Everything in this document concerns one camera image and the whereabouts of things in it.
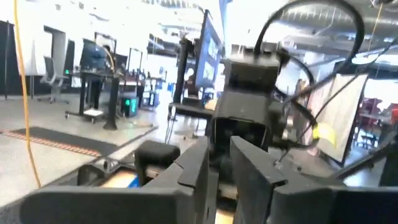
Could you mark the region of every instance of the yellow tag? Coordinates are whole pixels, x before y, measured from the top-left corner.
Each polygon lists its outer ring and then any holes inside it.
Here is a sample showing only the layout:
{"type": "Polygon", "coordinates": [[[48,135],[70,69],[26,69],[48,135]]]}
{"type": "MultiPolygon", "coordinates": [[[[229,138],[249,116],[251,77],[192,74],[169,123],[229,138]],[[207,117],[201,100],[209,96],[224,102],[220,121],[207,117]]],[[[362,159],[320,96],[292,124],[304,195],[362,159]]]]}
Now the yellow tag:
{"type": "Polygon", "coordinates": [[[325,123],[319,123],[318,126],[312,131],[314,139],[325,139],[336,146],[336,133],[335,130],[325,123]]]}

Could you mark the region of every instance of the concrete floor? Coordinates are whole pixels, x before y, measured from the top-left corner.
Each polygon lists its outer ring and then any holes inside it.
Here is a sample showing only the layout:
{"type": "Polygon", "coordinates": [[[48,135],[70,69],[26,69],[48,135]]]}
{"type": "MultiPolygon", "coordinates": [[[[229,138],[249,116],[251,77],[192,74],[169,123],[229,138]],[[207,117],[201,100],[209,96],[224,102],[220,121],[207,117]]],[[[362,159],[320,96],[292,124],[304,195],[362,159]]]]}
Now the concrete floor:
{"type": "MultiPolygon", "coordinates": [[[[164,141],[166,133],[166,114],[167,105],[160,105],[157,113],[140,111],[139,116],[129,120],[119,120],[117,131],[106,131],[102,128],[104,122],[91,124],[83,121],[79,117],[70,117],[65,119],[64,111],[77,111],[78,96],[66,96],[71,103],[69,105],[62,103],[48,104],[38,102],[37,100],[29,101],[29,119],[30,126],[38,126],[41,128],[53,129],[56,131],[74,134],[85,138],[106,141],[116,145],[122,145],[128,140],[145,133],[148,128],[137,128],[132,125],[133,121],[139,120],[144,123],[153,123],[159,126],[155,131],[147,134],[143,138],[132,142],[118,151],[110,155],[114,159],[121,159],[131,153],[137,146],[147,139],[156,141],[164,141]]],[[[10,131],[25,127],[24,110],[22,100],[0,100],[0,131],[10,131]]],[[[186,131],[187,134],[196,128],[196,120],[177,118],[174,130],[181,132],[186,131]]],[[[200,121],[199,129],[205,128],[205,121],[200,121]]],[[[178,145],[182,152],[190,147],[195,140],[187,138],[183,141],[183,135],[174,134],[170,143],[178,145]]],[[[34,158],[42,185],[45,185],[77,167],[92,161],[94,157],[85,156],[83,154],[65,151],[62,149],[44,146],[42,144],[31,143],[34,152],[34,158]]],[[[355,160],[364,154],[359,150],[351,153],[350,159],[355,160]]],[[[303,166],[303,170],[310,170],[313,174],[330,174],[332,169],[325,167],[323,164],[318,167],[321,169],[314,170],[313,165],[319,165],[319,160],[309,156],[292,151],[291,158],[303,166]]],[[[29,192],[36,189],[33,171],[30,166],[28,153],[26,150],[26,142],[20,139],[14,139],[0,135],[0,207],[23,197],[29,192]]],[[[381,173],[382,164],[376,164],[375,168],[364,170],[358,175],[346,179],[346,184],[352,186],[370,186],[375,187],[381,173]]]]}

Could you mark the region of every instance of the black floor mat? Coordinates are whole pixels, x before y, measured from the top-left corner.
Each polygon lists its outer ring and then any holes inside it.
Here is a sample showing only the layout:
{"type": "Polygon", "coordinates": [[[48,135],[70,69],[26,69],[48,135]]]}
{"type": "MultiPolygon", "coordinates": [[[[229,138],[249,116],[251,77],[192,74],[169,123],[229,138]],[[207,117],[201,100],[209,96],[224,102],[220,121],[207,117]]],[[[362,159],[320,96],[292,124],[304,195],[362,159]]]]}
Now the black floor mat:
{"type": "MultiPolygon", "coordinates": [[[[11,132],[25,135],[25,128],[14,130],[11,132]]],[[[53,131],[50,129],[40,128],[40,127],[31,127],[30,136],[34,138],[57,142],[60,144],[67,144],[74,147],[89,149],[98,152],[102,156],[108,156],[118,149],[118,146],[115,144],[97,141],[94,139],[83,138],[80,136],[62,133],[59,131],[53,131]]]]}

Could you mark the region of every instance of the office chair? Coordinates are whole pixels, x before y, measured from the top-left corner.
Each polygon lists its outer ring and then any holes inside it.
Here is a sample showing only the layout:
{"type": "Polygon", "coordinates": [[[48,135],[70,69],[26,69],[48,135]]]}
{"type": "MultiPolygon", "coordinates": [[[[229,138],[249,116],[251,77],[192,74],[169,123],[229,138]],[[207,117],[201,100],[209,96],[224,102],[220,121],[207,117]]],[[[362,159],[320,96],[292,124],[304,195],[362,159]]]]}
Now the office chair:
{"type": "Polygon", "coordinates": [[[40,83],[49,85],[51,87],[51,94],[49,97],[39,98],[38,101],[48,101],[49,103],[60,101],[62,103],[69,104],[69,101],[61,98],[61,90],[65,87],[63,85],[63,79],[68,77],[61,77],[56,74],[52,58],[44,57],[44,63],[46,73],[40,80],[40,83]]]}

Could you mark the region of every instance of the black chair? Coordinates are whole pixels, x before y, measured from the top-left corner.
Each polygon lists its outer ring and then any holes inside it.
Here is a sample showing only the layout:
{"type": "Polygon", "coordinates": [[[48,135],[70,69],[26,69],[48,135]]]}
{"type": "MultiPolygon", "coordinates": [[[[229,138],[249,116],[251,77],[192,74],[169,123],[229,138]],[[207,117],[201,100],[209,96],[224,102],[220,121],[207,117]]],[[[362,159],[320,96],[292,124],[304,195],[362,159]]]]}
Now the black chair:
{"type": "Polygon", "coordinates": [[[166,169],[180,156],[180,148],[155,141],[145,141],[134,151],[134,166],[140,186],[151,178],[147,176],[149,166],[166,169]]]}
{"type": "Polygon", "coordinates": [[[66,88],[63,84],[63,79],[68,78],[64,76],[57,75],[55,72],[53,59],[50,57],[44,57],[45,63],[45,75],[40,80],[41,83],[47,84],[51,87],[51,95],[46,98],[39,98],[39,101],[48,101],[49,103],[53,103],[56,101],[61,101],[63,103],[69,104],[69,101],[63,100],[61,98],[61,90],[66,88]]]}

